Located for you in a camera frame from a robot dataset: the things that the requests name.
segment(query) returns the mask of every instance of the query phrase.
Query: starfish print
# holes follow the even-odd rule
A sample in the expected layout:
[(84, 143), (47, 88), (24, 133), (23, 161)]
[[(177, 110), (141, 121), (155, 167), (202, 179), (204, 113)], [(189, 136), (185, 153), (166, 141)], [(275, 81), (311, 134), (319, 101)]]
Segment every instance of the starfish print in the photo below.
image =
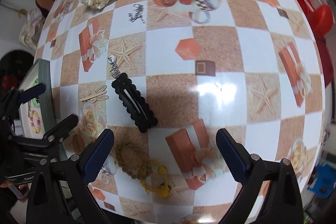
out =
[(136, 216), (144, 213), (150, 213), (150, 210), (139, 209), (139, 206), (135, 205), (133, 202), (127, 204), (127, 207), (131, 211), (130, 216)]
[(155, 21), (157, 21), (157, 22), (162, 21), (167, 16), (172, 16), (172, 14), (169, 13), (167, 8), (165, 8), (165, 7), (154, 6), (154, 7), (151, 7), (150, 9), (155, 11), (155, 12), (160, 13), (159, 16), (155, 19)]
[(184, 186), (175, 185), (175, 183), (171, 180), (170, 177), (168, 178), (168, 185), (171, 186), (170, 193), (174, 197), (178, 198), (179, 200), (182, 200), (180, 192), (187, 190), (188, 186), (187, 185), (184, 185)]
[(125, 61), (132, 69), (134, 68), (130, 59), (130, 54), (135, 52), (138, 48), (140, 48), (140, 45), (135, 46), (133, 48), (126, 49), (125, 41), (122, 40), (121, 44), (121, 51), (116, 52), (116, 51), (111, 51), (112, 54), (114, 54), (118, 59), (117, 59), (117, 65), (120, 67), (121, 63)]
[(255, 95), (261, 98), (261, 101), (258, 105), (257, 108), (257, 113), (261, 112), (264, 105), (267, 105), (268, 108), (270, 109), (271, 113), (274, 114), (273, 112), (273, 107), (271, 104), (271, 97), (274, 96), (278, 92), (278, 87), (272, 90), (267, 90), (265, 86), (265, 82), (262, 77), (260, 77), (260, 82), (261, 82), (261, 88), (262, 92), (259, 92), (254, 89), (250, 89), (250, 91)]

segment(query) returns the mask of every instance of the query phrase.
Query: red object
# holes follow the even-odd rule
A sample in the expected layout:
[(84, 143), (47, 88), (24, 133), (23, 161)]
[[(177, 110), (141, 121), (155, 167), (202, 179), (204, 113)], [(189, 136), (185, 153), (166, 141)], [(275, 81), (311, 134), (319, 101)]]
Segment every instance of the red object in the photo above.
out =
[(326, 4), (321, 5), (314, 12), (307, 15), (307, 20), (313, 33), (321, 36), (326, 35), (334, 24), (333, 13)]
[(319, 49), (319, 54), (322, 63), (324, 86), (329, 85), (334, 78), (334, 67), (331, 62), (330, 53), (327, 48), (326, 39), (322, 36), (315, 35), (315, 40), (317, 48)]

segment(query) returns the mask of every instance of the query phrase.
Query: metal screw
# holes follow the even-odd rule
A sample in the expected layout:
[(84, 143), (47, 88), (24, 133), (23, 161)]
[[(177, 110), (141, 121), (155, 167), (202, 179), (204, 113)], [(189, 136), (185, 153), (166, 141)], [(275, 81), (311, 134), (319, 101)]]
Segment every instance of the metal screw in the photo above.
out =
[(291, 165), (291, 162), (290, 162), (289, 159), (283, 159), (282, 162), (283, 162), (283, 164), (285, 164), (285, 165)]
[(47, 159), (40, 160), (40, 165), (45, 165), (47, 163)]
[(257, 154), (251, 154), (251, 159), (253, 159), (253, 160), (259, 160), (260, 157)]
[(54, 135), (50, 135), (50, 136), (48, 137), (48, 141), (49, 141), (49, 142), (52, 142), (54, 139), (55, 139), (55, 136), (54, 136)]
[(79, 159), (79, 155), (78, 155), (78, 154), (73, 154), (73, 155), (70, 157), (70, 159), (71, 159), (72, 161), (76, 161), (76, 160)]

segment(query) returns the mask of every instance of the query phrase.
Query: white wall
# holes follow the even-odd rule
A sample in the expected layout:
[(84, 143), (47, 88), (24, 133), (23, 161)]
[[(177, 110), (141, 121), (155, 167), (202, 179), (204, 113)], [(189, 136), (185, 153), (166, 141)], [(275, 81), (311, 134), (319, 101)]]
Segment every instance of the white wall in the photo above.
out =
[(35, 55), (35, 50), (24, 46), (19, 35), (27, 17), (18, 18), (17, 13), (0, 6), (0, 58), (8, 52), (23, 50)]

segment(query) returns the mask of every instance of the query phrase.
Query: checkered tablecloth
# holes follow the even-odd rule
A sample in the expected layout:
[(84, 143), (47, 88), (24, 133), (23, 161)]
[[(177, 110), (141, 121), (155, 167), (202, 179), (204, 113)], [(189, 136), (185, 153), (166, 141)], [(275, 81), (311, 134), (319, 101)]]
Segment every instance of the checkered tablecloth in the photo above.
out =
[[(144, 6), (145, 23), (130, 21), (134, 4)], [(85, 72), (79, 34), (93, 23), (103, 35), (91, 45), (92, 64)], [(299, 104), (279, 55), (289, 42), (309, 78), (310, 91)], [(111, 87), (111, 54), (159, 121), (148, 134), (138, 131)], [(118, 165), (114, 175), (102, 172), (90, 189), (107, 210), (160, 224), (204, 215), (218, 222), (240, 185), (225, 168), (223, 175), (190, 189), (166, 141), (199, 119), (213, 145), (217, 130), (226, 128), (249, 153), (271, 161), (290, 158), (300, 190), (312, 171), (322, 138), (324, 79), (314, 36), (296, 0), (117, 0), (102, 10), (56, 0), (35, 58), (50, 60), (57, 119), (79, 115), (79, 126), (64, 143), (68, 155), (107, 127), (115, 146), (133, 143), (168, 168), (172, 189), (167, 198), (147, 194)], [(202, 67), (201, 75), (196, 63), (209, 70)], [(108, 99), (81, 100), (104, 89)], [(147, 183), (159, 180), (154, 172)], [(250, 218), (263, 198), (262, 188)]]

